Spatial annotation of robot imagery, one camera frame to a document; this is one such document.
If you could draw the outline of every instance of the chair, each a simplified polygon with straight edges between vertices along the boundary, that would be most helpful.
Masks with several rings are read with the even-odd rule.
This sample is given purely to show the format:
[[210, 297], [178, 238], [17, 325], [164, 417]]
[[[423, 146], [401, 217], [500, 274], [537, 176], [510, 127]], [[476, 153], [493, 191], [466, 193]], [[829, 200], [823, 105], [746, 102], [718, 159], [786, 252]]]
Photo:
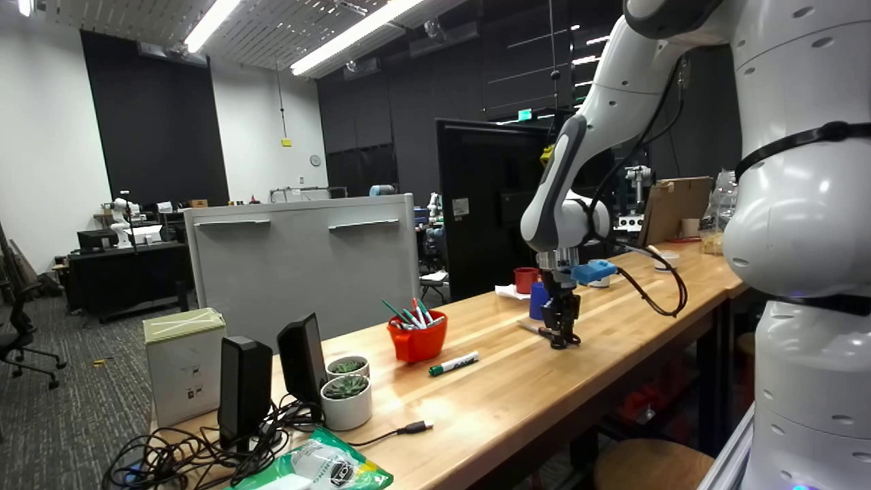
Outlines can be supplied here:
[[[59, 387], [54, 377], [54, 370], [63, 370], [66, 362], [52, 350], [31, 347], [36, 325], [31, 323], [31, 315], [25, 312], [25, 301], [36, 291], [36, 283], [28, 285], [22, 264], [17, 259], [17, 251], [2, 234], [0, 226], [0, 285], [5, 287], [5, 297], [12, 300], [12, 315], [7, 323], [0, 323], [0, 362], [17, 368], [12, 374], [18, 377], [25, 370], [48, 374], [48, 389]], [[36, 368], [25, 362], [25, 354], [48, 355], [54, 358], [54, 370]]]

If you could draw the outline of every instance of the black wall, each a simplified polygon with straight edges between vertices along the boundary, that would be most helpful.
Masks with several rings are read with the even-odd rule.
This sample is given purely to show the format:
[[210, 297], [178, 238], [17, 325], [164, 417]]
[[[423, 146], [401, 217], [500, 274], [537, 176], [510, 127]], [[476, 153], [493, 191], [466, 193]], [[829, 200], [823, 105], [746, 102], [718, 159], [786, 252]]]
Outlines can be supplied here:
[[111, 195], [227, 204], [206, 64], [141, 57], [137, 42], [82, 31]]
[[[432, 55], [410, 57], [406, 34], [402, 45], [386, 48], [380, 67], [363, 79], [331, 74], [318, 80], [323, 143], [326, 153], [348, 153], [353, 146], [395, 143], [401, 191], [410, 191], [423, 204], [439, 191], [439, 146], [436, 119], [503, 119], [521, 105], [570, 108], [571, 80], [589, 79], [570, 67], [582, 55], [585, 34], [601, 34], [617, 15], [617, 1], [555, 1], [555, 59], [549, 45], [548, 1], [470, 1], [454, 23], [476, 21], [473, 41], [446, 45]], [[692, 83], [687, 90], [684, 116], [672, 132], [659, 139], [653, 148], [653, 170], [659, 176], [715, 174], [741, 154], [737, 102], [732, 80], [732, 59], [727, 48], [706, 48], [689, 57]], [[672, 93], [655, 121], [670, 116]]]

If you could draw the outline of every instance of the white panel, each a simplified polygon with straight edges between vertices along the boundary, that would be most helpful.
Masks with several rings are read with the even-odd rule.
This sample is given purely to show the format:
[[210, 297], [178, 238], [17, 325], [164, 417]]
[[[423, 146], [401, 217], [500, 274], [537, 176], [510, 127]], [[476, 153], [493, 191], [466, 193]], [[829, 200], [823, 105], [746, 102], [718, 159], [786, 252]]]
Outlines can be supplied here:
[[108, 200], [78, 31], [0, 7], [0, 223], [42, 271]]
[[410, 193], [205, 207], [184, 226], [198, 305], [221, 310], [229, 334], [274, 346], [280, 325], [318, 312], [334, 336], [416, 293]]
[[282, 79], [282, 108], [291, 146], [280, 146], [278, 74], [216, 64], [216, 105], [235, 200], [270, 200], [273, 187], [326, 185], [326, 158], [315, 83]]

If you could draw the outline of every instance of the ceiling light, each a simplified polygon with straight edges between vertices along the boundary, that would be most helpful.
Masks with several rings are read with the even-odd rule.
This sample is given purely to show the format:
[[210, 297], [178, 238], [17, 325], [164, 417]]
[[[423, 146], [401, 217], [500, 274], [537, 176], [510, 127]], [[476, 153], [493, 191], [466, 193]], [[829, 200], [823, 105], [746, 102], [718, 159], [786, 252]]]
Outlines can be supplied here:
[[589, 45], [608, 42], [608, 34], [589, 37]]
[[378, 27], [390, 23], [391, 19], [402, 15], [406, 11], [410, 11], [416, 1], [423, 0], [390, 0], [383, 7], [374, 11], [371, 15], [365, 15], [363, 21], [352, 23], [346, 31], [334, 34], [331, 41], [326, 41], [323, 45], [318, 45], [315, 50], [311, 50], [307, 57], [296, 59], [291, 64], [293, 76], [307, 74], [311, 67], [322, 64], [323, 59], [346, 50], [348, 45], [353, 45], [357, 41], [363, 41], [365, 34], [375, 31]]
[[599, 57], [574, 57], [571, 64], [594, 64]]
[[227, 15], [235, 14], [237, 4], [239, 0], [216, 0], [213, 7], [184, 37], [188, 50], [198, 50], [210, 41], [210, 34], [227, 21]]
[[18, 0], [18, 14], [22, 14], [22, 15], [31, 15], [31, 14], [33, 14], [33, 1], [36, 1], [36, 0]]

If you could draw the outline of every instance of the wooden table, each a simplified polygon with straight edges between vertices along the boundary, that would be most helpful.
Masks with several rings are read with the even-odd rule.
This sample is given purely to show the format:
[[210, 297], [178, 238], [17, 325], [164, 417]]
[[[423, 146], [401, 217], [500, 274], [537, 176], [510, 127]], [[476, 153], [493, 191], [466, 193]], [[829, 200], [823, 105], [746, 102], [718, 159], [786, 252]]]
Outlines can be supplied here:
[[[395, 472], [395, 487], [473, 483], [542, 433], [585, 410], [665, 346], [706, 334], [715, 323], [715, 306], [741, 293], [742, 285], [725, 259], [706, 255], [696, 245], [672, 251], [681, 252], [678, 271], [689, 285], [687, 310], [678, 317], [653, 312], [623, 276], [612, 276], [609, 287], [579, 287], [579, 347], [553, 350], [545, 336], [521, 328], [527, 305], [495, 293], [442, 306], [450, 315], [442, 358], [480, 350], [476, 364], [442, 377], [427, 374], [429, 362], [401, 364], [383, 323], [326, 340], [326, 358], [363, 354], [374, 364], [375, 417], [341, 436], [365, 440], [423, 417], [436, 419], [436, 429], [395, 436], [365, 453]], [[674, 305], [672, 274], [653, 270], [647, 255], [627, 252], [616, 260], [665, 306]]]

